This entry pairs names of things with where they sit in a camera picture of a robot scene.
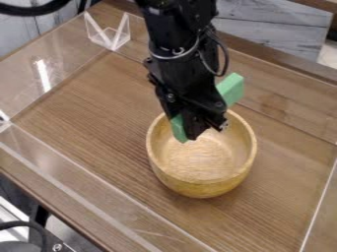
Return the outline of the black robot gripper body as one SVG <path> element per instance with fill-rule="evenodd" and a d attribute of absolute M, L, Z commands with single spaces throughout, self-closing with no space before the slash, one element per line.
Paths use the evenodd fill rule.
<path fill-rule="evenodd" d="M 170 119 L 188 108 L 206 120 L 209 115 L 224 115 L 228 109 L 214 83 L 228 70 L 228 50 L 217 38 L 198 38 L 182 50 L 178 54 L 175 48 L 149 42 L 150 57 L 143 62 L 149 81 Z"/>

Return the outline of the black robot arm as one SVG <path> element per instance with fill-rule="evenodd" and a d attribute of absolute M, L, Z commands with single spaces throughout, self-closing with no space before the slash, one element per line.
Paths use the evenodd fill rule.
<path fill-rule="evenodd" d="M 216 88 L 228 55 L 212 24 L 217 0 L 135 0 L 149 33 L 143 61 L 173 134 L 194 141 L 209 128 L 221 130 L 228 104 Z"/>

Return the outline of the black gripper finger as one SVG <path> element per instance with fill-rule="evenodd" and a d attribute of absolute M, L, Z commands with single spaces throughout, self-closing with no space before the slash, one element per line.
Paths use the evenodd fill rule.
<path fill-rule="evenodd" d="M 221 132 L 228 127 L 228 119 L 222 114 L 209 115 L 206 117 L 206 122 L 218 132 Z"/>
<path fill-rule="evenodd" d="M 188 108 L 182 110 L 184 128 L 188 139 L 196 141 L 204 132 L 209 129 L 209 124 L 205 117 Z"/>

